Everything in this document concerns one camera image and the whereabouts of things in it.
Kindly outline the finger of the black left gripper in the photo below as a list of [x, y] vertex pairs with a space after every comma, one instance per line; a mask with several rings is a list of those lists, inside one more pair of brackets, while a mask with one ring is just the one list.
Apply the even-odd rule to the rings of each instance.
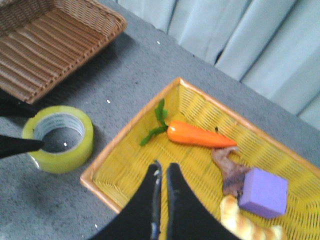
[[38, 109], [26, 102], [19, 100], [0, 90], [0, 116], [32, 118], [38, 113]]
[[16, 138], [6, 135], [0, 136], [0, 158], [34, 152], [43, 147], [43, 141], [34, 139]]

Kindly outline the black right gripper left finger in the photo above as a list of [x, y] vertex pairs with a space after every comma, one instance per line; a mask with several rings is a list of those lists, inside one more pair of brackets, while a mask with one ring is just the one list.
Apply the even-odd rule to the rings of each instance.
[[92, 240], [158, 240], [161, 225], [162, 166], [155, 160], [129, 202]]

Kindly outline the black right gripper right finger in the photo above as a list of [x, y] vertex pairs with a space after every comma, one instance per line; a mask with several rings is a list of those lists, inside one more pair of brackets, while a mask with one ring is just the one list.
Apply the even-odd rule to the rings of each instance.
[[166, 171], [168, 240], [237, 240], [199, 201], [186, 182], [179, 164]]

